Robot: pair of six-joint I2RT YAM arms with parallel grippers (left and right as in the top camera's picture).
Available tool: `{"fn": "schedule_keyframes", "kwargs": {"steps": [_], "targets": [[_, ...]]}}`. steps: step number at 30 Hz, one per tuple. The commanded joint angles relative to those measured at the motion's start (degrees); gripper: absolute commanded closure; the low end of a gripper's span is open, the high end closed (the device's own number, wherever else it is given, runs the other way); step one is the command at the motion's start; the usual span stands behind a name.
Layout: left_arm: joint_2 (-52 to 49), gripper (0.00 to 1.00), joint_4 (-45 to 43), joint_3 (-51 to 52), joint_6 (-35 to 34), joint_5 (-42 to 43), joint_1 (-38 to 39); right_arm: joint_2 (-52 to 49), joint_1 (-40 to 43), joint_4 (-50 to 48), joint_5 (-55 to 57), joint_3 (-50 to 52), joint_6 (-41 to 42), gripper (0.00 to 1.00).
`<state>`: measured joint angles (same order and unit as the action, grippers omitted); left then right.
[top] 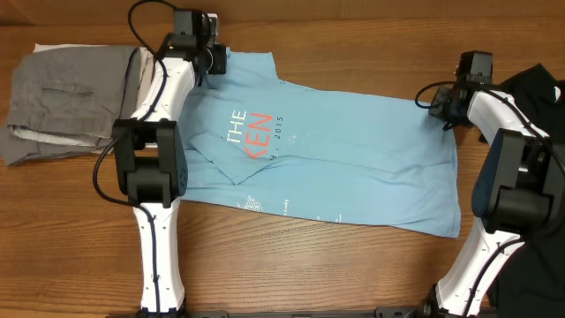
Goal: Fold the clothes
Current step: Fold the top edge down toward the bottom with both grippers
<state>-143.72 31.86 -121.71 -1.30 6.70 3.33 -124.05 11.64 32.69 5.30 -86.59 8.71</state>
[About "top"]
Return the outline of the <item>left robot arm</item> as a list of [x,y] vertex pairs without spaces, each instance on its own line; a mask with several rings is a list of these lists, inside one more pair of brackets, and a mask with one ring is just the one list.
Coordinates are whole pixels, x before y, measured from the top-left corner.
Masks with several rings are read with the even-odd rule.
[[174,26],[154,55],[147,95],[129,119],[113,127],[118,185],[139,228],[143,292],[138,317],[186,317],[179,269],[177,215],[188,184],[178,128],[187,95],[208,74],[226,72],[226,48],[216,42],[218,17],[173,11]]

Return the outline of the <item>light blue printed t-shirt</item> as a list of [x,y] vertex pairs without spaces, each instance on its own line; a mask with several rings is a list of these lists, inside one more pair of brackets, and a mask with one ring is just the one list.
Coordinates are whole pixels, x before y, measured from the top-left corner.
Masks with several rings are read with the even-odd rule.
[[269,53],[228,54],[188,94],[185,198],[272,215],[455,238],[456,140],[412,101],[277,76]]

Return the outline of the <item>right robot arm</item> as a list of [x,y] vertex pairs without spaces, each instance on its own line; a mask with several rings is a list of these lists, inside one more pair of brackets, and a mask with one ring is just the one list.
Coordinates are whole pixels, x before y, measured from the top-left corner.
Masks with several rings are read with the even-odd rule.
[[466,51],[455,80],[434,84],[428,113],[477,127],[489,151],[471,196],[474,221],[448,273],[413,317],[480,317],[482,299],[524,243],[564,224],[564,83],[537,64],[496,85],[493,56]]

